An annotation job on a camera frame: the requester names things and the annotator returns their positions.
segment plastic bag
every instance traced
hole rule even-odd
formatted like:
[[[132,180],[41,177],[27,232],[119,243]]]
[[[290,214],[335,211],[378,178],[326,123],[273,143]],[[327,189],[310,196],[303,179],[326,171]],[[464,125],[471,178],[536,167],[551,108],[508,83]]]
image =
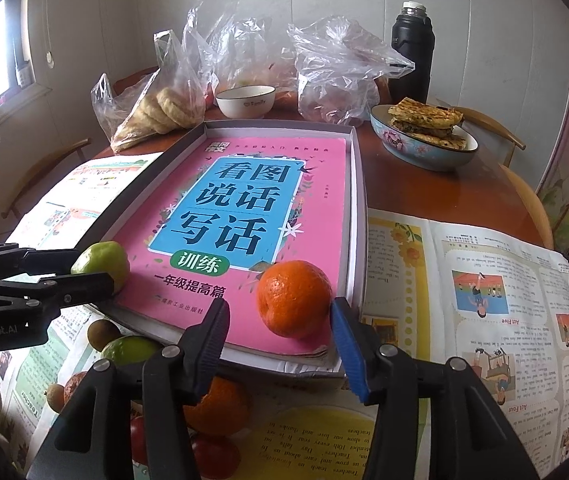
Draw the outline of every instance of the plastic bag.
[[[274,108],[298,109],[298,70],[295,68],[295,49],[292,44],[272,45],[267,85],[276,88]]]
[[[114,153],[204,119],[204,95],[178,38],[167,30],[154,35],[154,44],[160,66],[154,73],[117,97],[106,74],[91,90],[93,110]]]
[[[297,109],[295,49],[274,39],[271,20],[236,15],[238,0],[203,0],[189,10],[182,45],[207,98],[213,92],[260,84],[276,87],[276,107]]]
[[[246,85],[269,84],[272,54],[267,44],[271,18],[247,18],[228,23],[212,43],[218,54],[213,70],[213,94]]]
[[[205,95],[207,109],[213,105],[212,76],[220,55],[212,47],[219,45],[223,31],[232,23],[238,0],[203,0],[190,9],[182,33],[182,47]]]
[[[289,25],[296,50],[298,111],[309,121],[359,126],[379,102],[374,81],[411,72],[414,63],[354,20],[329,16]]]

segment bread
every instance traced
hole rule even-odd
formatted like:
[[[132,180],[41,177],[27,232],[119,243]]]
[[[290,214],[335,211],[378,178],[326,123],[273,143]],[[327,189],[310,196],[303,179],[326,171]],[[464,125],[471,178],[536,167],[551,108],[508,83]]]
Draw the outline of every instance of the bread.
[[[415,137],[416,139],[426,140],[426,142],[430,142],[432,144],[437,144],[438,146],[444,146],[445,148],[451,148],[452,150],[465,150],[467,147],[466,139],[462,139],[462,137],[458,137],[457,135],[450,135],[447,137],[436,137],[431,136],[428,134],[410,134],[411,137]]]
[[[167,115],[162,111],[162,108],[158,104],[155,96],[145,95],[145,97],[143,97],[139,102],[138,109],[143,111],[145,115],[154,121],[163,124],[167,128],[171,128],[171,130],[178,127],[178,125],[169,119],[169,117],[167,117]]]
[[[391,126],[399,129],[405,134],[426,134],[434,137],[439,137],[440,139],[450,136],[453,133],[453,127],[450,128],[425,128],[423,126],[415,126],[415,124],[405,123],[400,121],[395,117],[391,119]]]
[[[422,126],[423,128],[449,129],[458,124],[463,115],[456,110],[438,108],[405,97],[389,108],[389,115],[396,121]]]
[[[159,134],[167,134],[175,128],[174,126],[167,126],[166,124],[156,121],[153,117],[147,115],[139,106],[135,108],[132,119],[135,123],[139,123],[141,126]]]
[[[183,104],[178,92],[172,88],[164,88],[158,92],[158,103],[162,111],[182,128],[192,128],[199,120],[189,115],[189,107]]]

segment blue gripper pad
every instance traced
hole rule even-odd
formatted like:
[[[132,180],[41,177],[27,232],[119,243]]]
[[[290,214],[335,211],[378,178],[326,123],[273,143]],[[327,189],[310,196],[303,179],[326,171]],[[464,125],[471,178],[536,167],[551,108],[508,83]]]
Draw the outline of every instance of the blue gripper pad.
[[[335,298],[331,302],[330,320],[333,340],[342,358],[349,387],[360,402],[366,404],[371,395],[367,384],[367,366],[373,365],[375,354],[363,334],[363,325],[344,298]]]

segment green label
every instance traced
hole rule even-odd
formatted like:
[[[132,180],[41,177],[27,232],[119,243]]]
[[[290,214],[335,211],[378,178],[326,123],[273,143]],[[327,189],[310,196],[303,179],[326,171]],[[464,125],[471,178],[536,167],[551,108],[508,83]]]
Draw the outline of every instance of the green label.
[[[181,250],[171,256],[171,267],[190,270],[205,276],[220,276],[229,270],[229,260],[224,256]]]

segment wooden table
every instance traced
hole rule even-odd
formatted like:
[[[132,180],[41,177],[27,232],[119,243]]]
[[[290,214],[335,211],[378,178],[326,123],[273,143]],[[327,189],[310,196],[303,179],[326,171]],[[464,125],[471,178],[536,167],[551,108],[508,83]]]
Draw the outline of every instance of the wooden table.
[[[224,119],[218,108],[207,120]],[[294,112],[272,110],[266,119],[303,120]],[[455,173],[417,168],[391,155],[373,132],[371,123],[357,129],[369,207],[442,222],[472,224],[509,234],[542,246],[542,240],[515,188],[484,147]],[[142,155],[163,152],[184,132],[151,137],[120,152]],[[113,155],[111,149],[98,157]]]

